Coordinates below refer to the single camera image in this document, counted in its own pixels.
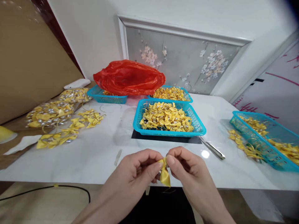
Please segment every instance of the plastic basket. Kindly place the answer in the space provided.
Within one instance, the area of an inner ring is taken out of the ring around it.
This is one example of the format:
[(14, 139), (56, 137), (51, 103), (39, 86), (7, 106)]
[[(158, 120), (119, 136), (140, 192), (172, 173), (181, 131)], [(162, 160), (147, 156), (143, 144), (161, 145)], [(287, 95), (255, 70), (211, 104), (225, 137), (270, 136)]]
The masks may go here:
[(139, 132), (142, 135), (156, 135), (156, 136), (172, 136), (172, 137), (194, 137), (198, 135), (204, 135), (206, 134), (206, 128), (203, 125), (202, 121), (197, 116), (196, 112), (194, 111), (193, 107), (190, 104), (182, 103), (182, 101), (179, 101), (180, 103), (175, 103), (176, 108), (183, 109), (183, 111), (192, 119), (192, 126), (194, 127), (193, 132), (173, 132), (173, 131), (161, 131), (161, 130), (149, 130), (149, 129), (142, 129), (139, 122), (142, 119), (142, 115), (144, 113), (143, 108), (148, 107), (148, 105), (153, 105), (157, 102), (165, 102), (170, 103), (171, 101), (161, 101), (159, 99), (151, 100), (151, 99), (144, 99), (140, 100), (137, 109), (135, 118), (133, 121), (133, 128), (135, 131)]
[(88, 96), (92, 96), (98, 103), (118, 103), (124, 104), (127, 101), (128, 96), (106, 96), (103, 95), (104, 90), (98, 85), (95, 85), (88, 92)]
[[(271, 165), (274, 169), (280, 171), (299, 172), (299, 166), (293, 163), (265, 139), (271, 138), (275, 139), (276, 141), (299, 145), (298, 135), (263, 114), (240, 111), (233, 111), (233, 114), (234, 115), (230, 123), (243, 135), (243, 137), (250, 144), (252, 144), (254, 147), (258, 146), (258, 149), (262, 152), (262, 157), (269, 165)], [(247, 119), (249, 117), (252, 117), (259, 122), (265, 122), (265, 125), (267, 126), (266, 131), (268, 131), (269, 133), (265, 136), (265, 138), (263, 138), (239, 116)]]
[[(171, 88), (172, 86), (162, 86), (163, 88)], [(180, 89), (182, 89), (186, 95), (188, 95), (190, 101), (181, 101), (181, 100), (170, 100), (171, 102), (174, 102), (174, 103), (184, 103), (184, 104), (189, 104), (189, 103), (192, 103), (193, 102), (193, 99), (191, 98), (191, 96), (189, 95), (189, 93), (187, 92), (187, 90), (183, 87), (179, 87)], [(147, 98), (149, 98), (150, 100), (157, 100), (159, 98), (152, 98), (150, 95), (147, 95)]]

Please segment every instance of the white paper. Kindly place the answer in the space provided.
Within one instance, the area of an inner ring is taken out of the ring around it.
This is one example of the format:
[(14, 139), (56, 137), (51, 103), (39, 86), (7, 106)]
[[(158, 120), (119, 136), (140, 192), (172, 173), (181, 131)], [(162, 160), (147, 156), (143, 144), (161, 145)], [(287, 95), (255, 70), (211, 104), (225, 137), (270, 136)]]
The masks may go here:
[(36, 143), (41, 138), (41, 136), (42, 135), (24, 136), (19, 144), (8, 150), (6, 153), (4, 153), (4, 155), (10, 155), (25, 149), (27, 146)]

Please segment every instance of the white table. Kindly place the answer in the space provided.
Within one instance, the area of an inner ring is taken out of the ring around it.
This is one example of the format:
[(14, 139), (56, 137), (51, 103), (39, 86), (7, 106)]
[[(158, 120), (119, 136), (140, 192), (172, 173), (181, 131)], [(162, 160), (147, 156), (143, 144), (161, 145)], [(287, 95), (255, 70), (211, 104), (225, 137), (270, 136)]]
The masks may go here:
[[(33, 146), (7, 169), (0, 170), (0, 181), (104, 184), (116, 168), (114, 163), (121, 149), (119, 161), (146, 148), (165, 156), (169, 149), (181, 145), (203, 157), (217, 188), (299, 191), (299, 173), (279, 172), (266, 163), (256, 163), (228, 138), (229, 121), (236, 110), (231, 104), (216, 96), (191, 96), (192, 106), (207, 129), (203, 137), (226, 156), (225, 160), (219, 160), (203, 144), (132, 139), (139, 97), (129, 97), (124, 105), (92, 100), (84, 107), (105, 111), (107, 116), (101, 124), (81, 130), (76, 140), (54, 149)], [(171, 185), (182, 186), (172, 176)]]

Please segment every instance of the left hand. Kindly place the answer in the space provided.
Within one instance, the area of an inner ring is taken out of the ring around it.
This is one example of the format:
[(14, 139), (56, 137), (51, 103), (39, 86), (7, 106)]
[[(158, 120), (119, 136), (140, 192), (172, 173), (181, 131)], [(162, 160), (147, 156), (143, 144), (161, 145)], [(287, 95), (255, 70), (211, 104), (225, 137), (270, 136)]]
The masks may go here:
[(162, 168), (163, 156), (145, 149), (125, 156), (92, 201), (73, 223), (119, 223), (142, 197)]

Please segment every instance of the brown cardboard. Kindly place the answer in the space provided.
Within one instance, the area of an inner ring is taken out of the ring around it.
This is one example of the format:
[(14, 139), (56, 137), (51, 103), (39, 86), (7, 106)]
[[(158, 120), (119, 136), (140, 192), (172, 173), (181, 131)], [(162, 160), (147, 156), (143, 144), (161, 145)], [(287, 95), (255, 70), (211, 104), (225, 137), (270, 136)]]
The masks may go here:
[[(95, 85), (95, 82), (92, 81), (89, 85), (87, 85), (87, 88), (92, 88)], [(22, 137), (24, 136), (31, 136), (31, 135), (43, 135), (44, 132), (41, 128), (26, 128), (25, 125), (26, 115), (23, 115), (19, 118), (16, 118), (3, 126), (18, 133), (18, 136), (4, 144), (0, 144), (0, 170), (7, 168), (9, 165), (11, 165), (17, 158), (19, 158), (21, 155), (23, 155), (25, 152), (27, 152), (32, 146), (28, 146), (22, 151), (18, 151), (11, 155), (3, 155), (11, 148), (15, 147), (17, 144), (20, 143)], [(45, 128), (44, 130), (49, 133), (53, 128)]]
[(30, 1), (0, 4), (0, 124), (83, 78)]

